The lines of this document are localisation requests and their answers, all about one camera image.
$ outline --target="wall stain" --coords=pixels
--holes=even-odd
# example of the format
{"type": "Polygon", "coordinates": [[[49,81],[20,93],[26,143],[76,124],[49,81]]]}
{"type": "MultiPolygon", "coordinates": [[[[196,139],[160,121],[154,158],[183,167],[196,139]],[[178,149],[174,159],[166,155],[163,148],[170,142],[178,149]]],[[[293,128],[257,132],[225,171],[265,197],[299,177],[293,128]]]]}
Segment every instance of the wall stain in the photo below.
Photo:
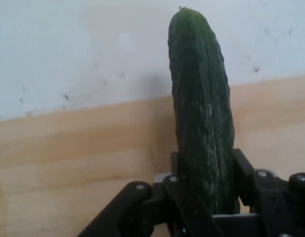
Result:
{"type": "Polygon", "coordinates": [[[289,30],[289,36],[291,36],[292,32],[293,32],[293,27],[291,27],[289,30]]]}
{"type": "Polygon", "coordinates": [[[120,72],[120,73],[118,74],[118,76],[119,76],[120,78],[124,78],[124,77],[125,77],[125,72],[120,72]]]}
{"type": "Polygon", "coordinates": [[[32,111],[26,111],[25,114],[26,114],[26,117],[33,117],[32,111]]]}
{"type": "Polygon", "coordinates": [[[265,34],[266,34],[267,36],[270,35],[270,31],[269,31],[269,27],[268,27],[268,26],[265,27],[265,34]]]}
{"type": "Polygon", "coordinates": [[[260,67],[254,65],[254,66],[252,67],[252,71],[253,71],[254,73],[258,73],[258,72],[260,71],[260,67]]]}

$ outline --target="black plastic part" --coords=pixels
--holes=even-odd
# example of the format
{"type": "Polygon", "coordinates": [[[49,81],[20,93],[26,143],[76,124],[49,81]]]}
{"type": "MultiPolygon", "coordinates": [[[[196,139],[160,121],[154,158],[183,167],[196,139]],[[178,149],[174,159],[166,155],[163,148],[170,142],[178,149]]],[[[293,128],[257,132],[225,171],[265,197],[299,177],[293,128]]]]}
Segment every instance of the black plastic part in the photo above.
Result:
{"type": "Polygon", "coordinates": [[[263,223],[258,214],[218,215],[213,217],[224,237],[264,237],[263,223]]]}
{"type": "Polygon", "coordinates": [[[125,236],[129,226],[124,226],[122,221],[128,219],[136,205],[150,196],[151,186],[148,183],[137,181],[127,184],[78,236],[125,236]]]}
{"type": "Polygon", "coordinates": [[[161,223],[167,223],[172,237],[305,237],[305,173],[282,180],[254,170],[235,149],[236,191],[254,214],[211,216],[187,185],[178,153],[171,163],[176,175],[152,187],[129,183],[79,237],[149,237],[161,223]]]}
{"type": "Polygon", "coordinates": [[[254,168],[240,149],[233,150],[235,188],[242,203],[250,206],[253,203],[254,168]]]}
{"type": "Polygon", "coordinates": [[[211,237],[222,237],[223,233],[207,212],[198,196],[188,189],[183,177],[167,176],[164,181],[166,192],[178,212],[174,222],[180,229],[186,229],[190,237],[199,237],[206,233],[211,237]]]}

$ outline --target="green cucumber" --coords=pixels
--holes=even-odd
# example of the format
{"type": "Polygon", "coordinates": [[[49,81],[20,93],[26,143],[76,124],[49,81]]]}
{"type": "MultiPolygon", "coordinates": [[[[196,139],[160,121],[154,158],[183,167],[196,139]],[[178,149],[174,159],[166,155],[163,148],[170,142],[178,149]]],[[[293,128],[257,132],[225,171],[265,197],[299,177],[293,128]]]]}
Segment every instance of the green cucumber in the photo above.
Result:
{"type": "Polygon", "coordinates": [[[239,211],[233,183],[234,127],[224,58],[205,17],[181,8],[169,26],[179,156],[211,214],[239,211]]]}

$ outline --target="wooden surface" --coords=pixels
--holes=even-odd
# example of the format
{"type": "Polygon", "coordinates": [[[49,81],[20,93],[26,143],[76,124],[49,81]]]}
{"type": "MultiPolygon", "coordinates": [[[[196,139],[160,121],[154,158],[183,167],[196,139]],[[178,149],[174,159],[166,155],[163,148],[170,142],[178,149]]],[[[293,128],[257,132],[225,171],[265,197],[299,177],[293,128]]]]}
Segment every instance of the wooden surface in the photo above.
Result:
{"type": "MultiPolygon", "coordinates": [[[[305,77],[232,87],[231,107],[255,167],[305,171],[305,77]]],[[[0,237],[76,236],[176,149],[171,97],[0,122],[0,237]]]]}

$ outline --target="wooden table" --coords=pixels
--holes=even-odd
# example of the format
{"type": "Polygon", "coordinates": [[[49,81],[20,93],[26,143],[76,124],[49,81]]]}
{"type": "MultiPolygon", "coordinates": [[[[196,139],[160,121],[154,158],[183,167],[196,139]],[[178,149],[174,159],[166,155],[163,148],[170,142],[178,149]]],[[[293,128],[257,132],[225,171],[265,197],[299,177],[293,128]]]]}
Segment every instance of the wooden table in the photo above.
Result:
{"type": "MultiPolygon", "coordinates": [[[[305,172],[305,77],[234,86],[231,107],[255,167],[305,172]]],[[[76,236],[126,183],[169,171],[174,122],[171,97],[0,122],[0,237],[76,236]]]]}

